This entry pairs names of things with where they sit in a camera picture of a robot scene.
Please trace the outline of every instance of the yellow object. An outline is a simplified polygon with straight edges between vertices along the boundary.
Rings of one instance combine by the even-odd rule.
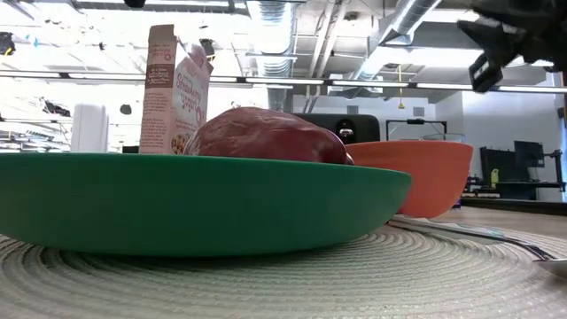
[[[498,168],[495,168],[490,174],[490,184],[494,189],[496,188],[496,183],[498,182],[498,172]]]

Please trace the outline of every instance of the ceiling light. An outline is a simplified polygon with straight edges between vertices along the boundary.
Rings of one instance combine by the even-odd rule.
[[[145,81],[145,74],[69,74],[72,79]]]
[[[323,80],[316,79],[272,79],[272,78],[246,78],[248,83],[258,84],[297,84],[297,85],[322,85]]]
[[[0,77],[59,78],[57,72],[0,71]]]
[[[232,76],[211,76],[209,79],[211,83],[236,83],[237,78]]]
[[[472,90],[469,84],[444,84],[444,83],[417,83],[418,89],[459,89],[459,90]]]
[[[409,83],[335,80],[333,81],[333,85],[346,86],[346,87],[365,87],[365,88],[407,88],[409,86]]]
[[[423,17],[424,22],[456,23],[458,20],[476,21],[480,16],[472,10],[434,9]]]
[[[520,93],[556,93],[556,94],[567,93],[567,88],[506,86],[506,85],[495,87],[492,90],[498,92],[520,92]]]

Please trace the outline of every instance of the green bowl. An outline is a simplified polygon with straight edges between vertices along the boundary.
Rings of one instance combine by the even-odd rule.
[[[390,170],[141,154],[0,155],[0,234],[89,253],[227,256],[356,239],[409,189]]]

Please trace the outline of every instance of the fluorescent light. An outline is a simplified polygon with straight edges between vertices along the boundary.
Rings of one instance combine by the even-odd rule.
[[[85,79],[85,80],[124,80],[124,81],[145,81],[144,74],[96,74],[96,73],[85,73],[85,74],[69,74],[73,79]]]
[[[297,84],[297,85],[322,85],[323,80],[316,79],[271,79],[271,78],[246,78],[248,83],[258,84]]]
[[[456,23],[458,20],[476,21],[480,16],[472,10],[434,9],[425,14],[425,22]]]
[[[293,85],[282,84],[253,84],[252,87],[258,89],[293,89]]]
[[[77,0],[78,3],[97,3],[97,4],[124,4],[122,0]],[[199,6],[218,6],[227,7],[228,3],[222,1],[182,1],[182,0],[146,0],[145,4],[155,5],[199,5]]]
[[[346,87],[365,87],[365,88],[407,88],[409,86],[409,83],[335,80],[333,81],[333,85],[346,86]]]
[[[520,92],[520,93],[556,93],[556,94],[567,93],[567,88],[506,86],[506,85],[494,87],[493,90],[498,92]]]
[[[26,71],[0,71],[2,77],[31,77],[31,78],[52,78],[58,77],[57,72],[26,72]]]
[[[209,82],[211,83],[235,83],[236,81],[236,77],[230,76],[211,76],[209,79]]]
[[[459,89],[472,90],[469,84],[445,84],[445,83],[417,83],[418,89]]]

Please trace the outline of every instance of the ceiling pipe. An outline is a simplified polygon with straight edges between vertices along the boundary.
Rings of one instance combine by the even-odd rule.
[[[325,71],[327,62],[329,62],[330,53],[332,52],[333,47],[335,46],[335,42],[337,41],[338,26],[345,19],[346,4],[341,0],[337,0],[337,3],[339,7],[338,7],[337,17],[335,18],[335,25],[333,26],[333,29],[329,33],[329,37],[327,39],[327,45],[325,46],[325,52],[322,55],[321,63],[319,64],[319,68],[317,69],[317,75],[316,75],[317,78],[321,78],[323,72]]]
[[[422,24],[425,14],[435,9],[440,2],[441,0],[400,0],[392,16],[386,17],[390,18],[390,24],[384,30],[378,30],[370,39],[370,42],[377,39],[377,47],[353,73],[351,80],[374,80],[380,69],[389,62],[389,56],[395,54],[391,48],[385,48],[383,45],[403,36],[406,36],[409,39],[408,44],[411,44],[413,33]]]
[[[329,31],[330,21],[332,19],[333,9],[335,8],[334,2],[328,2],[325,7],[324,21],[321,24],[319,33],[317,35],[317,42],[315,43],[315,49],[313,51],[313,57],[311,58],[311,64],[309,65],[309,73],[307,77],[313,77],[315,75],[315,68],[317,67],[317,61],[321,55],[322,46],[325,43],[325,38],[327,37],[327,32]]]
[[[276,1],[248,1],[252,23],[259,32],[255,47],[265,57],[256,59],[261,77],[286,78],[291,76],[289,59],[293,51],[296,4]],[[287,89],[268,89],[268,108],[291,113]]]

